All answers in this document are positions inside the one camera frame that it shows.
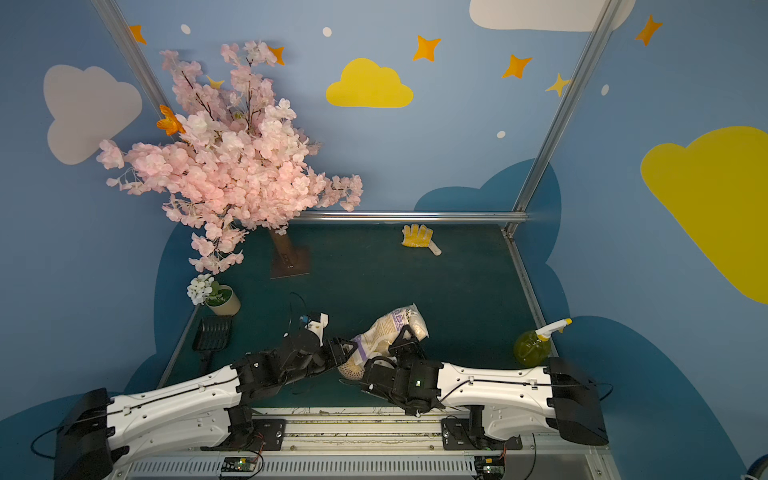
black dustpan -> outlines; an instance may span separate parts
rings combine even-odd
[[[200,354],[200,376],[206,375],[214,352],[227,348],[232,333],[232,316],[206,316],[200,321],[192,350]]]

spray bottle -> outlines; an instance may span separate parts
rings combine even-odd
[[[538,330],[523,333],[512,349],[515,358],[521,365],[528,368],[540,365],[552,351],[552,342],[549,341],[552,332],[560,330],[560,333],[563,333],[565,326],[571,323],[573,323],[571,319],[558,320]]]

food package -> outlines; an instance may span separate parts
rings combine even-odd
[[[408,305],[387,313],[373,323],[373,326],[365,333],[352,339],[357,343],[357,350],[339,371],[350,380],[361,380],[366,361],[374,356],[389,355],[389,346],[400,334],[404,325],[410,325],[416,338],[423,340],[429,336],[427,325],[424,323],[416,305]]]

yellow glove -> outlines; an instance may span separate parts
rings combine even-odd
[[[432,241],[432,229],[426,225],[419,226],[414,223],[410,227],[402,228],[402,244],[406,247],[428,247],[432,253],[439,255],[442,251]]]

dark green floor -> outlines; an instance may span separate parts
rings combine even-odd
[[[277,347],[288,327],[289,292],[296,292],[309,310],[328,313],[326,336],[352,339],[381,315],[415,303],[429,330],[422,342],[429,358],[477,368],[516,368],[512,343],[535,325],[499,227],[432,228],[440,257],[426,248],[400,245],[399,225],[292,226],[293,243],[312,251],[312,273],[278,280],[270,279],[269,235],[263,229],[249,234],[244,262],[217,276],[234,288],[243,305],[230,345],[214,355],[212,367],[232,363],[246,352]],[[298,316],[301,303],[293,295],[290,300]],[[198,310],[166,385],[197,377],[199,357],[192,342],[200,318],[210,314],[205,306]],[[386,404],[342,385],[339,378],[338,372],[328,372],[295,383],[258,406]]]

